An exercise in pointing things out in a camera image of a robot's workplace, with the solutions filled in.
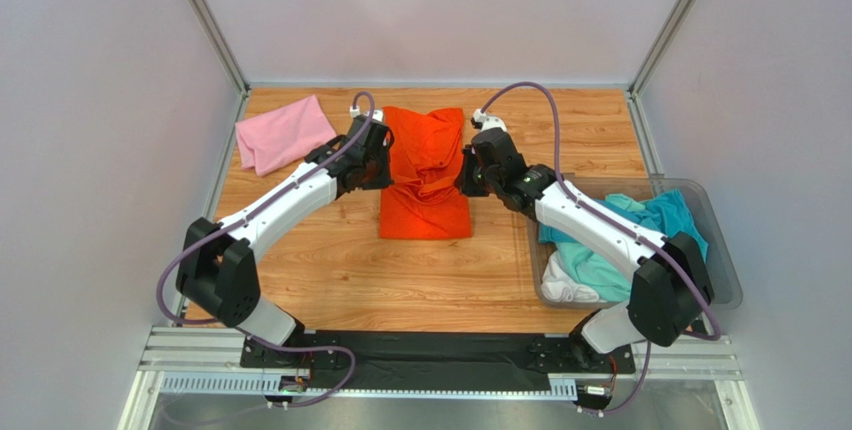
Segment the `pink t shirt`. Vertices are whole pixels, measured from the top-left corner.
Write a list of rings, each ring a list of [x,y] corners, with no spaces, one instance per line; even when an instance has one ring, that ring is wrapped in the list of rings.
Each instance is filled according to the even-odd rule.
[[[235,124],[241,168],[266,176],[336,136],[316,95]]]

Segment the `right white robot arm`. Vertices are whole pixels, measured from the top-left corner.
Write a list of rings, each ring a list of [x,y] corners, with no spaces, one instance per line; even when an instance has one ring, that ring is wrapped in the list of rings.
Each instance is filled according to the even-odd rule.
[[[462,150],[456,179],[468,197],[496,196],[510,211],[559,230],[613,265],[630,284],[626,301],[594,311],[570,333],[582,366],[634,343],[669,347],[706,314],[714,290],[700,245],[618,215],[546,165],[529,165],[504,122],[474,112],[477,133]]]

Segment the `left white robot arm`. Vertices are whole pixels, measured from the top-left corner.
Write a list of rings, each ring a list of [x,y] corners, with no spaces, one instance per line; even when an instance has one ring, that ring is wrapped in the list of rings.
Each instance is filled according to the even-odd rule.
[[[214,321],[280,353],[303,353],[303,324],[263,296],[258,263],[312,213],[353,191],[392,183],[394,138],[382,111],[350,109],[352,124],[312,150],[259,200],[220,222],[200,218],[186,233],[175,264],[176,290]]]

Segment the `orange t shirt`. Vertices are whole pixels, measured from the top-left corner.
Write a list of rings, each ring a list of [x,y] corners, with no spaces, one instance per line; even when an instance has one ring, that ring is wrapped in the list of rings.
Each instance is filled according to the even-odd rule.
[[[463,110],[443,108],[418,113],[386,106],[383,111],[394,136],[390,149],[393,184],[381,191],[379,237],[471,237],[469,202],[455,186],[463,164]]]

